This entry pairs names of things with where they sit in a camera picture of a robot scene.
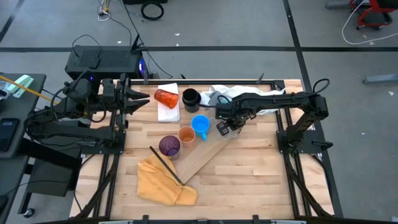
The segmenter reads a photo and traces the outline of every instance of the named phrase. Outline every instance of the orange cup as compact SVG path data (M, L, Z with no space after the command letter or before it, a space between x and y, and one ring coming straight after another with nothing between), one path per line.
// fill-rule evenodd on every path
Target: orange cup
M181 141L183 147L191 148L195 140L195 131L189 126L182 127L178 131L178 139Z
M173 109L178 103L178 95L165 90L156 90L155 100Z

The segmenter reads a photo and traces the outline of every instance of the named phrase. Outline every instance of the tan cup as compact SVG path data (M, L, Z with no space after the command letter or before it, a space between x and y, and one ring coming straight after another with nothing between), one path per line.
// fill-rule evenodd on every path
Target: tan cup
M182 146L185 148L193 147L195 141L195 131L191 127L182 127L178 131L178 139L181 141Z

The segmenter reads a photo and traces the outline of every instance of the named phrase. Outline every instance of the yellow object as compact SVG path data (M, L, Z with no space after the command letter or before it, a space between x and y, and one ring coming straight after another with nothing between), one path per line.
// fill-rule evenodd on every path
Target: yellow object
M11 83L11 84L14 84L14 85L18 86L19 88L24 89L25 91L28 91L29 93L32 93L32 94L35 94L36 96L45 98L46 100L48 100L48 101L51 102L51 99L48 98L48 97L46 97L45 95L41 95L40 93L37 93L36 91L33 91L33 90L29 89L29 88L26 88L26 87L24 87L24 86L22 86L22 85L20 85L20 84L18 84L18 83L16 83L16 82L10 80L9 78L6 78L6 77L0 75L0 79L4 80L4 81L6 81L6 82L9 82L9 83Z
M175 173L172 161L160 155ZM155 155L138 162L138 187L140 198L163 205L195 205L198 192L189 186L180 185Z

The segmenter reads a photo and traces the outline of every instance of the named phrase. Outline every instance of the black cup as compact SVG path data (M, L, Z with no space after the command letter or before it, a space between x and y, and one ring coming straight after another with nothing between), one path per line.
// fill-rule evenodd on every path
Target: black cup
M182 102L184 103L185 110L189 113L194 113L199 110L199 105L201 101L200 94L193 88L186 89L182 93Z

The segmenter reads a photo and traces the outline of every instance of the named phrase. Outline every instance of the blue cup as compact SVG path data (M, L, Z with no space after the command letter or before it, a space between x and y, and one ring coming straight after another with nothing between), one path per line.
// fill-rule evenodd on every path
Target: blue cup
M193 130L197 136L206 141L206 134L209 131L210 120L204 115L196 115L191 122Z

